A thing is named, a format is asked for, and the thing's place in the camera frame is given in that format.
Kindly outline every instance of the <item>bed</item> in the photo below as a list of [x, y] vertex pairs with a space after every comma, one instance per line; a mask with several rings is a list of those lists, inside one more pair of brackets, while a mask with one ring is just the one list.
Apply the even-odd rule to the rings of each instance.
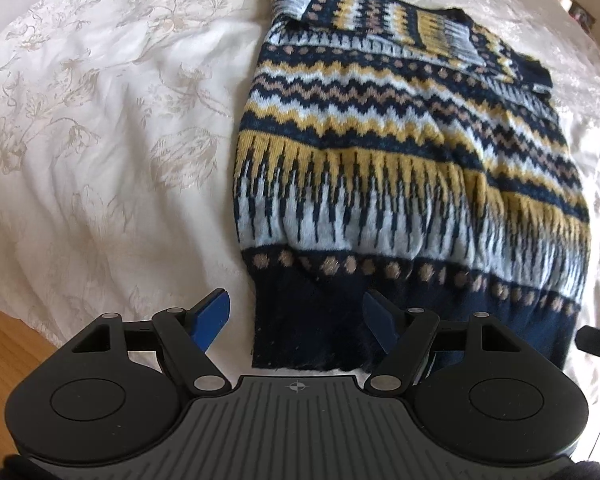
[[[554, 78], [592, 253], [578, 324], [600, 325], [600, 50], [554, 0], [462, 7]], [[253, 289], [235, 240], [235, 130], [267, 0], [40, 0], [0, 35], [0, 310], [55, 345], [93, 317], [147, 319], [216, 287], [210, 357], [251, 370]], [[600, 400], [600, 359], [568, 373]]]

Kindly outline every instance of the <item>crosshair symbol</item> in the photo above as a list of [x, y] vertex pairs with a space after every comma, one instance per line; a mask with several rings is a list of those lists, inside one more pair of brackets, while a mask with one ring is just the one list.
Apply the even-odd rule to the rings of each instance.
[[302, 390], [304, 390], [307, 387], [308, 386], [306, 384], [301, 383], [300, 381], [294, 381], [289, 386], [287, 386], [287, 388], [294, 391], [295, 393], [301, 392]]

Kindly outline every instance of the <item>knitted sweater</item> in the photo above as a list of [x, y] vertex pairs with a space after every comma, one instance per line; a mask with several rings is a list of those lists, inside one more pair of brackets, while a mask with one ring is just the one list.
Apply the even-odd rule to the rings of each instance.
[[271, 5], [234, 177], [254, 366], [371, 368], [369, 288], [491, 312], [561, 366], [590, 237], [547, 70], [460, 9]]

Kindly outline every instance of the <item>gray ribbed plate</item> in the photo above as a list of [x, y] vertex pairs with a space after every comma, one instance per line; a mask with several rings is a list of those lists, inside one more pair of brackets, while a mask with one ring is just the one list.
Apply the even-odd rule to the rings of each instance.
[[424, 436], [399, 400], [368, 396], [350, 376], [245, 377], [226, 396], [193, 402], [140, 456], [100, 467], [36, 462], [66, 480], [537, 480], [571, 464], [458, 458]]

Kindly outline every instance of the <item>metal pin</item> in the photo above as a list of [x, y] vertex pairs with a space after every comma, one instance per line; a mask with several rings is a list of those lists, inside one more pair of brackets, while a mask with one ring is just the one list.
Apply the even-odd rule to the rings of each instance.
[[402, 381], [392, 375], [376, 375], [371, 379], [371, 387], [380, 392], [397, 390], [401, 385]]
[[217, 375], [203, 375], [198, 377], [193, 385], [203, 392], [214, 392], [224, 386], [224, 379]]

